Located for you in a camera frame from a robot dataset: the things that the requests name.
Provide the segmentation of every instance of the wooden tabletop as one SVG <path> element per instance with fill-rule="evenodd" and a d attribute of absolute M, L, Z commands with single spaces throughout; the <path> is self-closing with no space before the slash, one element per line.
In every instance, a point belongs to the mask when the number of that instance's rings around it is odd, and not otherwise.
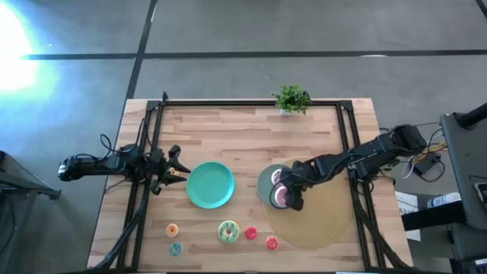
<path fill-rule="evenodd" d="M 361 142 L 372 140 L 379 134 L 372 100 L 350 100 L 353 101 Z M 146 103 L 147 100 L 127 101 L 117 147 L 135 141 Z M 352 144 L 346 115 L 345 123 L 349 143 Z M 263 244 L 266 237 L 276 235 L 267 223 L 263 202 L 256 193 L 259 173 L 270 164 L 341 153 L 343 149 L 334 107 L 310 107 L 306 116 L 279 116 L 275 107 L 165 107 L 159 144 L 164 151 L 178 144 L 182 149 L 180 163 L 189 169 L 205 161 L 220 161 L 232 170 L 236 186 L 229 202 L 212 210 L 200 209 L 188 200 L 185 182 L 162 186 L 159 196 L 151 194 L 139 271 L 363 270 L 355 219 L 337 242 L 316 250 L 299 249 L 279 239 L 281 246 L 278 251 L 269 252 Z M 346 179 L 345 172 L 337 176 Z M 121 179 L 111 176 L 107 186 Z M 388 180 L 377 180 L 374 185 L 372 196 L 380 232 L 399 257 L 412 265 L 393 185 Z M 130 183 L 122 183 L 105 194 L 88 266 L 99 263 L 120 236 L 129 190 Z M 248 241 L 241 235 L 235 244 L 223 244 L 216 231 L 225 220 L 236 221 L 241 228 L 257 227 L 258 238 Z M 164 232 L 170 223 L 176 223 L 180 228 L 176 238 L 168 238 Z M 368 236 L 371 259 L 373 265 L 377 265 Z M 135 233 L 127 249 L 127 265 L 132 259 L 134 237 Z M 180 256 L 169 253 L 170 244 L 174 241 L 183 244 Z"/>

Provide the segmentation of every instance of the small plant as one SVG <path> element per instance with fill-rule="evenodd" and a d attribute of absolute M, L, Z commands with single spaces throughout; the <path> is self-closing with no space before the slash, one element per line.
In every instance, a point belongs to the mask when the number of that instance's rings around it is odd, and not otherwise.
<path fill-rule="evenodd" d="M 282 86 L 280 94 L 271 92 L 275 97 L 275 105 L 288 113 L 297 112 L 306 115 L 310 103 L 310 95 L 297 85 Z"/>

